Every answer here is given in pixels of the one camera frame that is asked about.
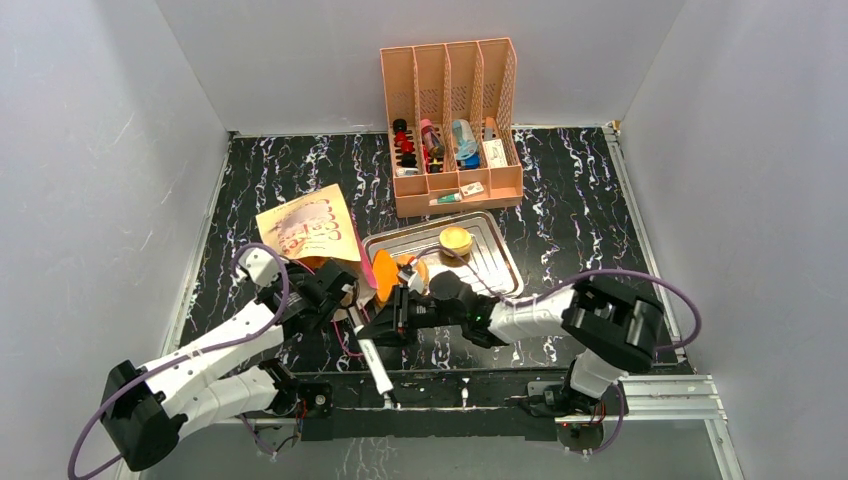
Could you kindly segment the silver metal tray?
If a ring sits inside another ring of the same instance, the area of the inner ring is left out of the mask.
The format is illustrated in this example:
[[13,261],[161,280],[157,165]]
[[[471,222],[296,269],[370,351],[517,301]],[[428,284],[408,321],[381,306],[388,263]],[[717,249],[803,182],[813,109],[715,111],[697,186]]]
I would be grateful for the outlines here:
[[494,216],[487,211],[444,216],[375,233],[363,240],[363,246],[369,258],[380,250],[392,257],[419,254],[428,248],[438,247],[439,235],[448,227],[461,227],[470,233],[472,245],[470,253],[465,256],[467,263],[462,264],[440,251],[430,252],[422,256],[421,261],[431,276],[452,271],[478,293],[486,294],[493,289],[507,297],[522,294],[522,275]]

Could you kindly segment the orange fake bread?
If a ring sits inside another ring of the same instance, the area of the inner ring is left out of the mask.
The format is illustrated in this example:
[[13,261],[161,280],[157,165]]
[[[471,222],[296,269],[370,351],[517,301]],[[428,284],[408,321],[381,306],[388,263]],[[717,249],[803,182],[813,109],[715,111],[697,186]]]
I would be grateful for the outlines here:
[[373,258],[372,271],[376,280],[376,304],[384,306],[394,286],[399,283],[399,267],[386,250],[378,250]]
[[471,251],[474,239],[471,233],[459,226],[450,226],[443,229],[439,234],[439,243],[442,247],[449,249],[459,256],[468,255]]

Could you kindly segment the metal tongs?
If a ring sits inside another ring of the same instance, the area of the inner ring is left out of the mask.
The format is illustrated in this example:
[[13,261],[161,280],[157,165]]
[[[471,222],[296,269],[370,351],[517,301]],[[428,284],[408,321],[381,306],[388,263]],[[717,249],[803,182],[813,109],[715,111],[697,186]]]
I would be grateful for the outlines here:
[[361,352],[364,354],[366,364],[374,380],[377,392],[384,398],[385,408],[395,409],[398,402],[394,394],[394,385],[388,376],[374,342],[371,339],[365,339],[361,335],[361,331],[365,327],[362,311],[356,306],[351,306],[347,308],[347,313],[352,323],[357,343]]

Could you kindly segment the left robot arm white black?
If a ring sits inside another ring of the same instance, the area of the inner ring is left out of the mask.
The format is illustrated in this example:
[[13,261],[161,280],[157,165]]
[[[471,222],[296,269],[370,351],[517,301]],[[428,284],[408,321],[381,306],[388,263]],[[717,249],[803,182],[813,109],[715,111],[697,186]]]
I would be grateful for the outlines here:
[[279,359],[243,371],[244,361],[292,336],[327,324],[354,291],[355,275],[329,260],[317,270],[251,253],[235,269],[259,288],[232,318],[184,347],[134,366],[124,361],[108,375],[100,422],[133,472],[166,458],[189,435],[251,412],[323,419],[333,388],[295,377]]

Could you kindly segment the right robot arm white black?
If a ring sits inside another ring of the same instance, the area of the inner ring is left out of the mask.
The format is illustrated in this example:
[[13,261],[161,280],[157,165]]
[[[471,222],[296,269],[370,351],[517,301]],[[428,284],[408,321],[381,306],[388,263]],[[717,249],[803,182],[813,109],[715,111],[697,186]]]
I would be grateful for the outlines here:
[[424,328],[458,326],[482,348],[549,336],[582,344],[559,385],[531,387],[513,404],[534,417],[590,414],[608,388],[627,374],[648,372],[654,361],[664,307],[600,271],[535,297],[501,298],[476,292],[452,272],[434,276],[425,293],[392,287],[387,304],[358,330],[380,347],[401,347]]

